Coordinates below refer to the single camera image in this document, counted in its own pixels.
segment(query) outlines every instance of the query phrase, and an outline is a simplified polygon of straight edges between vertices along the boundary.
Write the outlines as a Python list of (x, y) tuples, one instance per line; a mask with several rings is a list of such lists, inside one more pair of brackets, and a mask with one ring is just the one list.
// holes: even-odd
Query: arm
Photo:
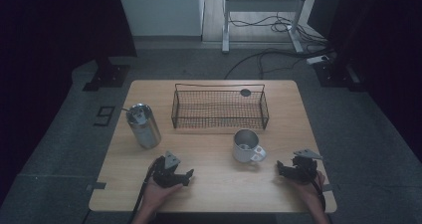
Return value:
[(162, 188), (151, 178), (142, 197), (139, 211), (134, 217), (132, 224), (146, 224), (151, 219), (154, 212), (161, 206), (168, 196), (179, 190), (183, 185), (177, 184), (172, 187)]
[[(317, 172), (317, 176), (315, 179), (316, 184), (319, 185), (319, 187), (323, 186), (323, 182), (325, 181), (325, 176), (322, 175), (320, 171)], [(317, 191), (313, 187), (312, 184), (302, 184), (297, 183), (293, 180), (288, 179), (288, 182), (295, 187), (295, 189), (298, 191), (299, 196), (304, 201), (304, 203), (307, 205), (311, 215), (313, 216), (313, 219), (316, 224), (328, 224), (328, 217), (324, 213), (322, 209), (322, 205), (319, 201), (319, 198), (317, 196)]]

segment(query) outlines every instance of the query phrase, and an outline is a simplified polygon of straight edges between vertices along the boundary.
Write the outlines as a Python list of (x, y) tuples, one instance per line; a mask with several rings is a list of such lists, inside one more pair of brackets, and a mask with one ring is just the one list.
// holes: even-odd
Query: wire basket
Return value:
[(265, 129), (270, 116), (264, 87), (176, 84), (171, 114), (173, 126)]

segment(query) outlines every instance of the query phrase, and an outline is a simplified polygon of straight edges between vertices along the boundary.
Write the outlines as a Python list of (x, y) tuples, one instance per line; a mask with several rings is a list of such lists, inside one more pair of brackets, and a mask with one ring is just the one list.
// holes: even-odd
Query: black curtain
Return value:
[(120, 0), (0, 0), (0, 6), (3, 202), (66, 98), (72, 70), (136, 52)]

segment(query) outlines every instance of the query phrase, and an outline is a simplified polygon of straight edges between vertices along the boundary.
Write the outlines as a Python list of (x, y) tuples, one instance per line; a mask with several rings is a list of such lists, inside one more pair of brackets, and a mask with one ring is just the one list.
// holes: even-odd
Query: cable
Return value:
[(85, 215), (84, 220), (82, 221), (82, 224), (85, 224), (85, 223), (87, 222), (88, 216), (89, 216), (90, 214), (91, 214), (91, 209), (90, 209), (90, 208), (88, 208), (88, 212), (87, 212), (87, 214)]
[[(313, 52), (313, 53), (307, 53), (307, 54), (298, 54), (298, 53), (295, 53), (295, 52), (290, 52), (290, 51), (280, 50), (280, 49), (267, 49), (267, 50), (265, 50), (265, 51), (263, 51), (261, 53), (253, 54), (251, 56), (248, 56), (248, 57), (242, 59), (240, 62), (238, 62), (235, 66), (233, 66), (230, 69), (230, 71), (224, 77), (224, 80), (227, 80), (227, 78), (230, 76), (230, 74), (237, 67), (239, 67), (243, 62), (245, 62), (245, 61), (247, 61), (247, 60), (249, 60), (251, 58), (254, 58), (254, 57), (257, 57), (257, 59), (261, 59), (262, 60), (262, 57), (265, 56), (265, 55), (267, 55), (267, 54), (280, 54), (280, 55), (290, 56), (290, 57), (294, 57), (294, 58), (306, 59), (306, 58), (312, 58), (312, 57), (322, 56), (322, 55), (325, 55), (325, 54), (328, 54), (328, 53), (331, 53), (331, 52), (333, 52), (333, 49), (332, 48), (324, 48), (322, 50), (319, 50), (319, 51), (316, 51), (316, 52)], [(258, 65), (258, 69), (259, 69), (259, 72), (260, 72), (260, 76), (261, 76), (261, 74), (264, 74), (264, 72), (262, 70), (262, 65), (259, 64)]]

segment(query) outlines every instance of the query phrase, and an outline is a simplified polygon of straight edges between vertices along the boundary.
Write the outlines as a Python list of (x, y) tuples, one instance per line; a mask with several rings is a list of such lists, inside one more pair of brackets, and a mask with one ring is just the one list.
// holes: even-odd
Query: metal cup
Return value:
[(153, 148), (161, 142), (161, 134), (148, 105), (134, 105), (126, 112), (126, 119), (142, 147)]
[(256, 133), (248, 129), (240, 129), (234, 136), (233, 156), (240, 162), (262, 161), (267, 152), (259, 146)]

